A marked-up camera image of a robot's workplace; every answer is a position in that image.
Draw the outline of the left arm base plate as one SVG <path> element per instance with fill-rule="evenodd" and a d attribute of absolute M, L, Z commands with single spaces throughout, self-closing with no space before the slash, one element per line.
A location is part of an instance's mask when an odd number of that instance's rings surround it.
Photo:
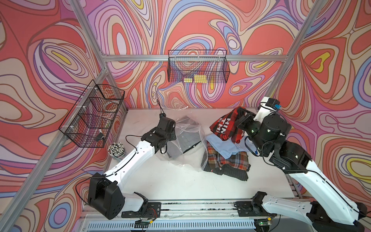
<path fill-rule="evenodd" d="M 161 202 L 145 203 L 139 211 L 126 211 L 121 213 L 122 218 L 157 219 L 161 214 Z"/>

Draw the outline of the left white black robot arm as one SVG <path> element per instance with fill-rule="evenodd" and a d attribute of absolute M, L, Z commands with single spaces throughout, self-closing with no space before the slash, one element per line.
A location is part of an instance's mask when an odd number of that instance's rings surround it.
<path fill-rule="evenodd" d="M 111 220 L 123 213 L 142 217 L 148 209 L 148 199 L 138 192 L 124 193 L 128 178 L 167 143 L 176 140 L 176 122 L 161 116 L 156 127 L 141 136 L 141 141 L 121 162 L 103 175 L 94 174 L 89 183 L 88 204 Z"/>

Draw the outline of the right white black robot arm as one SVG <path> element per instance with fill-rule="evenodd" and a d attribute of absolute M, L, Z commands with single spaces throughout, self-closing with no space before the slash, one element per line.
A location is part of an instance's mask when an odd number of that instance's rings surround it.
<path fill-rule="evenodd" d="M 264 117 L 245 110 L 236 120 L 237 128 L 246 132 L 256 147 L 258 156 L 268 158 L 268 165 L 299 182 L 314 201 L 277 198 L 257 192 L 250 211 L 256 215 L 278 214 L 309 225 L 318 232 L 363 232 L 360 219 L 367 216 L 367 207 L 346 197 L 323 174 L 309 153 L 299 144 L 286 139 L 291 125 L 280 114 L 272 112 Z"/>

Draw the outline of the light blue shirt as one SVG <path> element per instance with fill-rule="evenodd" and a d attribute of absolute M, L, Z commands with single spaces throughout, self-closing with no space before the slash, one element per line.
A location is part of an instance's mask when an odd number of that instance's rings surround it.
<path fill-rule="evenodd" d="M 206 141 L 225 159 L 229 159 L 232 155 L 236 155 L 238 152 L 247 152 L 251 154 L 258 154 L 256 147 L 252 142 L 244 142 L 245 137 L 240 143 L 233 143 L 231 139 L 222 141 L 215 134 L 206 136 Z"/>

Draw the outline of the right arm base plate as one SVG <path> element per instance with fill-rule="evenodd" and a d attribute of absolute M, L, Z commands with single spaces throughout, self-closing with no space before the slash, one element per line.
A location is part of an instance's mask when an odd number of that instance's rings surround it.
<path fill-rule="evenodd" d="M 271 215 L 260 203 L 254 201 L 237 201 L 233 204 L 239 217 L 270 217 Z"/>

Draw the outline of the clear plastic vacuum bag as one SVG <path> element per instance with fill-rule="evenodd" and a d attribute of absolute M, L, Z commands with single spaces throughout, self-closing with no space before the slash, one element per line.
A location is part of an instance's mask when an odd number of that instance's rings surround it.
<path fill-rule="evenodd" d="M 156 156 L 179 167 L 203 171 L 207 164 L 206 135 L 194 111 L 190 108 L 169 109 L 167 117 L 175 120 L 176 139 L 169 141 Z"/>

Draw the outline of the red black buffalo plaid shirt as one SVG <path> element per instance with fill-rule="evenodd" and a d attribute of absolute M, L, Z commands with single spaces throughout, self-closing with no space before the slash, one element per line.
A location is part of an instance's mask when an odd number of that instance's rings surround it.
<path fill-rule="evenodd" d="M 236 107 L 228 114 L 220 117 L 209 128 L 210 131 L 222 141 L 230 140 L 239 144 L 243 137 L 243 130 L 237 128 L 237 121 L 244 116 L 246 110 L 243 107 Z"/>

